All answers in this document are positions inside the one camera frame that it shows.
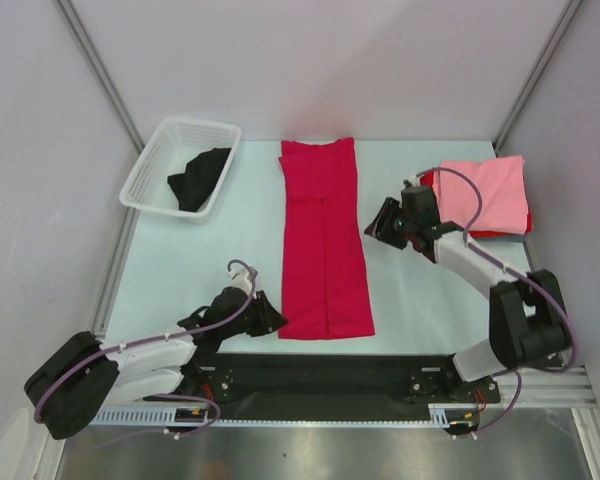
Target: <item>gray wall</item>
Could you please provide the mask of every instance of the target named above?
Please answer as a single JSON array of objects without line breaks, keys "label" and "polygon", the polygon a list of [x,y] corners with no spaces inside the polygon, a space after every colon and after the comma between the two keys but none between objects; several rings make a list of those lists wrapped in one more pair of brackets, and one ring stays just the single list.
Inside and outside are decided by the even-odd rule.
[{"label": "gray wall", "polygon": [[533,246],[559,275],[600,403],[600,0],[586,4],[506,150],[527,159]]},{"label": "gray wall", "polygon": [[0,0],[0,430],[90,322],[133,157],[53,2]]},{"label": "gray wall", "polygon": [[488,140],[566,0],[74,3],[145,140],[176,114],[249,140]]}]

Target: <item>folded red shirt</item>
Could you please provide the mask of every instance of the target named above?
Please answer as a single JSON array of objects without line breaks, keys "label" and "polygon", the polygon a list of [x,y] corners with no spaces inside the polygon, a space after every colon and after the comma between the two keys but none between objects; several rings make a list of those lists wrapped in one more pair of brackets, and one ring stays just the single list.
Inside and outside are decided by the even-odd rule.
[{"label": "folded red shirt", "polygon": [[354,140],[282,142],[280,165],[287,193],[282,313],[289,319],[280,338],[373,335]]}]

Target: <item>metal floor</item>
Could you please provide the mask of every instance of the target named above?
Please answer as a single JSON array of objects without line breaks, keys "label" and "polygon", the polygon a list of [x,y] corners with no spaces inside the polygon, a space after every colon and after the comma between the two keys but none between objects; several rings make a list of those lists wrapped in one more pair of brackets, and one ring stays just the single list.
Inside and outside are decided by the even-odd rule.
[{"label": "metal floor", "polygon": [[85,430],[65,449],[57,480],[591,479],[571,410],[515,410],[478,441],[424,429],[219,427],[93,449],[129,431]]}]

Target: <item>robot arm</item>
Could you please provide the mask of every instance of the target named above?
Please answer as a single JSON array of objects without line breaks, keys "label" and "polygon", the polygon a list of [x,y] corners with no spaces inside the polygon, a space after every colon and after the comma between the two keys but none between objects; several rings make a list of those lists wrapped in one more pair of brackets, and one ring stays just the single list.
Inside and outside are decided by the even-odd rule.
[{"label": "robot arm", "polygon": [[[489,338],[450,357],[445,372],[449,388],[529,365],[571,346],[561,318],[540,294],[478,255],[475,249],[485,250],[470,236],[465,241],[457,224],[440,221],[430,187],[407,182],[401,200],[387,198],[365,233],[400,249],[411,243],[414,250],[454,271],[489,301]],[[551,272],[530,272],[527,277],[564,309]],[[528,317],[524,305],[535,307],[535,313]]]},{"label": "robot arm", "polygon": [[[127,349],[125,343],[101,343],[91,332],[80,332],[60,347],[25,383],[25,393],[36,407],[52,391],[41,408],[39,420],[53,438],[75,435],[103,406],[159,394],[204,396],[205,373],[198,367],[197,359],[217,352],[222,341],[234,335],[266,335],[287,324],[264,292],[255,292],[246,268],[229,275],[231,285],[211,305],[197,309],[177,327],[162,333],[164,341]],[[243,308],[249,295],[253,298]],[[189,335],[191,330],[220,325],[241,308],[242,313],[232,321]],[[98,358],[54,387],[65,372],[99,352]]]}]

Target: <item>pink garment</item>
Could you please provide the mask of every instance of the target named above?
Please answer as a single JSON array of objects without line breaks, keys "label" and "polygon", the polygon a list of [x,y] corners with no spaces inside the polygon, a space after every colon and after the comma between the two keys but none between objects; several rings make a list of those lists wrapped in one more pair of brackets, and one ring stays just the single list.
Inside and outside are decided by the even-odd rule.
[{"label": "pink garment", "polygon": [[287,191],[280,338],[324,340],[375,333],[352,138],[329,145],[282,142]]},{"label": "pink garment", "polygon": [[[529,205],[521,156],[492,158],[482,163],[445,161],[440,166],[464,173],[480,190],[482,213],[472,230],[520,235],[527,231]],[[462,227],[467,225],[478,206],[473,189],[462,178],[448,172],[437,172],[433,189],[438,199],[440,220],[453,221]]]}]

